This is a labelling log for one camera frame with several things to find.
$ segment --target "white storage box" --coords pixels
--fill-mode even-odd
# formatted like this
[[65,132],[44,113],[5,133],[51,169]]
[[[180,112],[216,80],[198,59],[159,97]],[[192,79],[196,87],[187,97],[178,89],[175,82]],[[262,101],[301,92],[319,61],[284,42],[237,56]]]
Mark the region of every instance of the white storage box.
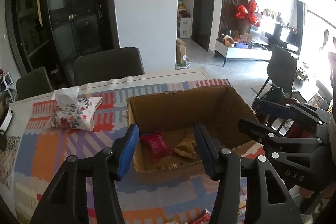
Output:
[[191,18],[182,18],[182,17],[178,18],[177,19],[177,26],[179,28],[191,27]]
[[177,37],[178,38],[190,38],[190,29],[189,30],[181,30],[177,28]]

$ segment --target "red snack bag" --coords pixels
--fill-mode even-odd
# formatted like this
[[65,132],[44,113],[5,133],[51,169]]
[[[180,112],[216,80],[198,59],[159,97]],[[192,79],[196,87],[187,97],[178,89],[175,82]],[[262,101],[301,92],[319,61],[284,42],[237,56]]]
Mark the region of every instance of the red snack bag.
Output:
[[207,224],[210,221],[211,213],[205,209],[204,213],[194,221],[187,222],[186,224]]
[[163,141],[162,131],[140,135],[140,140],[152,149],[152,161],[156,162],[160,158],[173,154],[171,147],[167,146]]

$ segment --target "dark doorway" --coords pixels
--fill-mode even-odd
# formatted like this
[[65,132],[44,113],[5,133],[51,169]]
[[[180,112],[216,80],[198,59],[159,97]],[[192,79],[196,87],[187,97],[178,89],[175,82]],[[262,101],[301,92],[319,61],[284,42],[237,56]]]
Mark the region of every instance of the dark doorway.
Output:
[[192,40],[208,50],[215,0],[194,0]]

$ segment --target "glass door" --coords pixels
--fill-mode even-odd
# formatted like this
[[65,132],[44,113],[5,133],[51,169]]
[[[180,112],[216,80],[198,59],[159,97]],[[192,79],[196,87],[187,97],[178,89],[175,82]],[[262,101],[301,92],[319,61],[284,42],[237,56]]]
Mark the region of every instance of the glass door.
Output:
[[63,71],[52,35],[46,0],[12,0],[11,11],[15,39],[11,46],[17,49],[16,59],[21,59],[20,71],[30,72],[41,66],[46,68],[55,89],[64,87]]
[[78,57],[112,48],[112,41],[101,41],[101,5],[95,0],[48,0],[48,10],[60,63],[73,85],[73,62]]

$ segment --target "blue gripper pad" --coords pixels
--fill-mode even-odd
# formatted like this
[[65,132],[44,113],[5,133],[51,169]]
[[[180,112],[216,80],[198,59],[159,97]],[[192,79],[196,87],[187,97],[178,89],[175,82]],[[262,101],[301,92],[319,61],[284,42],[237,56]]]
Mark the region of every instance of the blue gripper pad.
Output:
[[[124,176],[127,174],[129,166],[131,164],[135,148],[139,141],[139,128],[135,124],[131,124],[125,134],[122,141],[124,142],[123,150],[119,157],[119,167],[117,171],[117,177],[119,180],[122,180]],[[114,146],[122,145],[121,142],[114,142],[112,149]]]
[[198,126],[195,126],[194,137],[197,146],[197,153],[201,157],[205,173],[212,179],[215,175],[215,171],[213,169],[213,157]]

